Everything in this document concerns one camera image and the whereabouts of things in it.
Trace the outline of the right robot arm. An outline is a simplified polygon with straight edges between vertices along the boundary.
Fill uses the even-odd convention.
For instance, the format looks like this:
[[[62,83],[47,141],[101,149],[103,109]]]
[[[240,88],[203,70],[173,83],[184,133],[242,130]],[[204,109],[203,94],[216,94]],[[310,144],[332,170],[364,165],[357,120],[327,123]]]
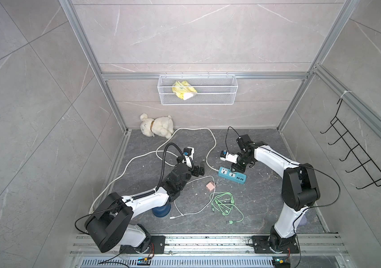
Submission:
[[[265,142],[254,142],[247,134],[238,135],[236,142],[240,148],[238,153],[229,150],[220,153],[222,161],[231,163],[230,174],[237,178],[260,162],[281,177],[283,208],[270,230],[268,245],[274,253],[291,249],[298,242],[297,227],[302,217],[311,208],[316,208],[315,202],[321,197],[315,172],[328,175],[311,164],[301,164],[283,156]]]

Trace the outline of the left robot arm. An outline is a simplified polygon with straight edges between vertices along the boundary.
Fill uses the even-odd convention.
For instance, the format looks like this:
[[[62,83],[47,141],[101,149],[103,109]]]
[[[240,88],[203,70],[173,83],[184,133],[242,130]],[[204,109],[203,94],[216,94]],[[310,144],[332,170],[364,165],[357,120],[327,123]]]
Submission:
[[[148,249],[151,234],[141,224],[131,224],[131,220],[153,209],[159,211],[160,217],[168,215],[170,204],[180,196],[191,177],[205,174],[205,162],[198,166],[193,161],[193,147],[178,151],[180,156],[168,175],[162,163],[160,180],[154,189],[125,196],[113,192],[87,216],[84,227],[100,252],[106,253],[117,245],[133,247],[139,252]]]

